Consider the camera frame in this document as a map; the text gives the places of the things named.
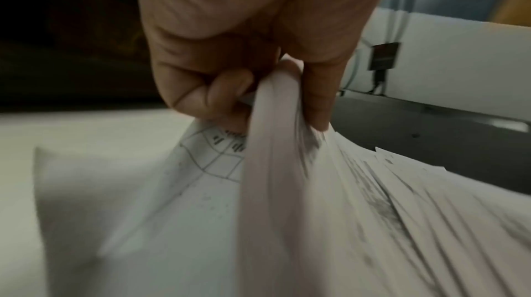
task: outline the table surface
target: table surface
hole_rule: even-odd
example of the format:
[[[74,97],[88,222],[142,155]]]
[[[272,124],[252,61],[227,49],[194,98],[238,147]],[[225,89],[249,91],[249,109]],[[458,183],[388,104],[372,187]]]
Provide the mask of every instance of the table surface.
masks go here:
[[[191,121],[171,110],[0,114],[0,296],[46,296],[33,202],[35,147],[145,157],[172,148]]]

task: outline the white surface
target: white surface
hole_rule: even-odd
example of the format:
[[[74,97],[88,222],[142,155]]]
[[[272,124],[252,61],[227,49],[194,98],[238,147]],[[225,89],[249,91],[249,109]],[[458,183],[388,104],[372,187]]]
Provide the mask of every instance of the white surface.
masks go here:
[[[364,38],[383,43],[387,18],[387,9],[374,11]],[[413,13],[396,68],[388,73],[386,94],[531,121],[529,48],[531,28]],[[367,71],[371,50],[361,43],[358,49],[360,70],[350,89],[367,92],[372,88]],[[351,60],[343,85],[352,65]]]
[[[103,157],[168,151],[191,118],[170,110],[0,115],[0,296],[43,296],[32,191],[35,146]]]

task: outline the fingernail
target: fingernail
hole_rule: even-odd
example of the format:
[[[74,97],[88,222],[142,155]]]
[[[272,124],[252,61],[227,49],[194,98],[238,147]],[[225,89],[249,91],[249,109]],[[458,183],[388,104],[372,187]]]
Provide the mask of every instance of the fingernail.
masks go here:
[[[236,90],[236,96],[242,96],[247,92],[249,87],[253,84],[253,79],[249,79],[248,77],[244,78],[242,82],[240,83],[240,86]]]

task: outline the human hand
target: human hand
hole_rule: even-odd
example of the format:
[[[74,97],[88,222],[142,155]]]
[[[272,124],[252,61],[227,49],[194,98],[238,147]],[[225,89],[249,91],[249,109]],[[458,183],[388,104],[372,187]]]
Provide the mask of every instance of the human hand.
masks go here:
[[[280,48],[304,62],[306,121],[328,128],[336,91],[378,0],[139,0],[155,82],[169,107],[245,132],[238,101]]]

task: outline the stack of paper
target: stack of paper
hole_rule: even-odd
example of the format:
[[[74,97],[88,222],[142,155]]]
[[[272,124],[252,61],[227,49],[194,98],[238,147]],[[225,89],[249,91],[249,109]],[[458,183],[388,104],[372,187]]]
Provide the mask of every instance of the stack of paper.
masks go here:
[[[315,132],[283,72],[247,139],[195,122],[143,161],[38,150],[35,197],[51,296],[531,295],[529,197]]]

